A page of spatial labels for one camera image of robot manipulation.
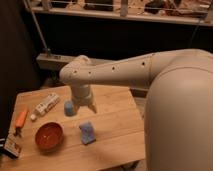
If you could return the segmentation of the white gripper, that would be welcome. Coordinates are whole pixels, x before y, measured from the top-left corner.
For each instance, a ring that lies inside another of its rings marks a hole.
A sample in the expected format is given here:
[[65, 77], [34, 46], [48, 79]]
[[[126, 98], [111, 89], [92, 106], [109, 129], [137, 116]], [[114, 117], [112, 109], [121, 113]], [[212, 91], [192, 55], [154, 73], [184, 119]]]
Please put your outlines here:
[[77, 115], [80, 106], [88, 106], [90, 110], [97, 113], [96, 105], [93, 104], [93, 94], [90, 85], [77, 85], [71, 86], [72, 102], [72, 115]]

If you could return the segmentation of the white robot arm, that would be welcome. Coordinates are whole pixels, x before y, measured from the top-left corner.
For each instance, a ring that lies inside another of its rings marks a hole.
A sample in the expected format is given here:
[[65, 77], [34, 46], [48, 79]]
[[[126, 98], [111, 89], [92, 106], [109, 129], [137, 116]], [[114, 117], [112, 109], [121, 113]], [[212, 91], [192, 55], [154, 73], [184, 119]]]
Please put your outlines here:
[[182, 49], [93, 65], [80, 55], [60, 70], [77, 108], [92, 84], [143, 88], [148, 171], [213, 171], [213, 53]]

